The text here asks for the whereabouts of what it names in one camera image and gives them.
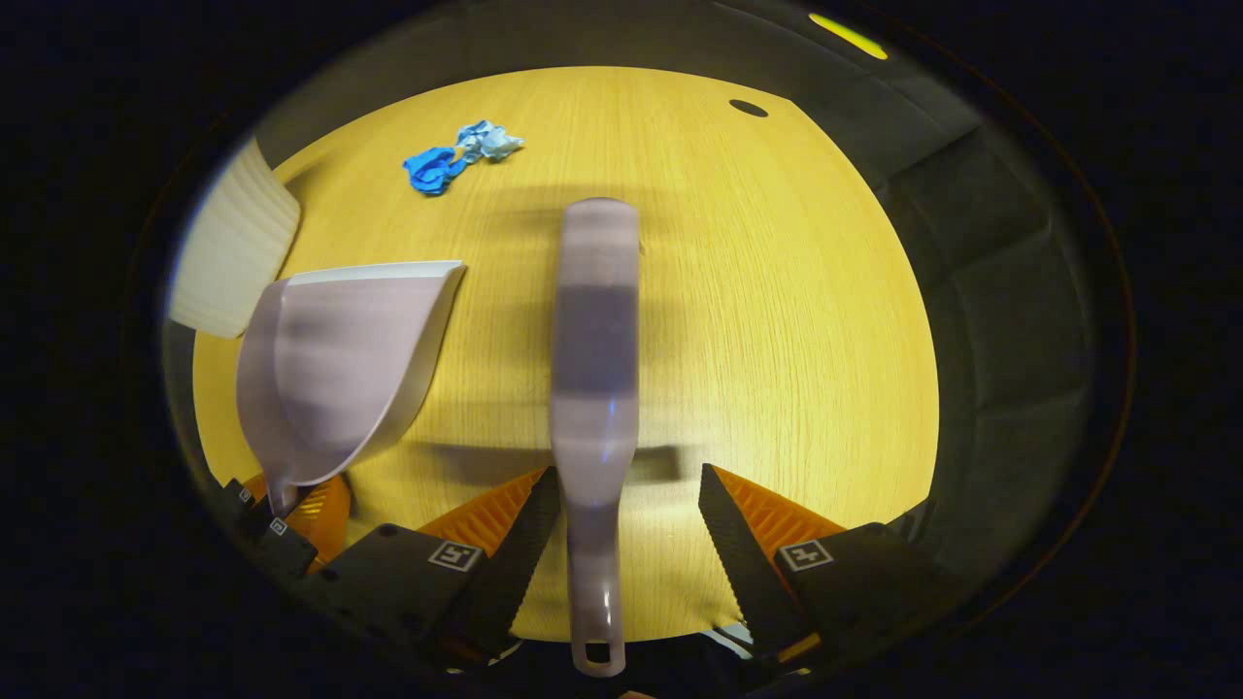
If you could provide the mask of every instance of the white dustpan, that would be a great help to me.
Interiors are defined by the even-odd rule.
[[[237,357],[237,415],[276,516],[394,443],[431,383],[457,260],[341,267],[267,286]]]

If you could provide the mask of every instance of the blue glove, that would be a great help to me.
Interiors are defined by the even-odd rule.
[[[433,148],[408,158],[401,167],[410,173],[410,187],[429,197],[438,197],[472,162],[466,158],[454,162],[452,148]]]
[[[462,159],[467,163],[474,163],[484,155],[492,162],[503,160],[523,143],[525,139],[506,136],[503,126],[496,126],[487,119],[457,129],[457,147],[464,150]]]

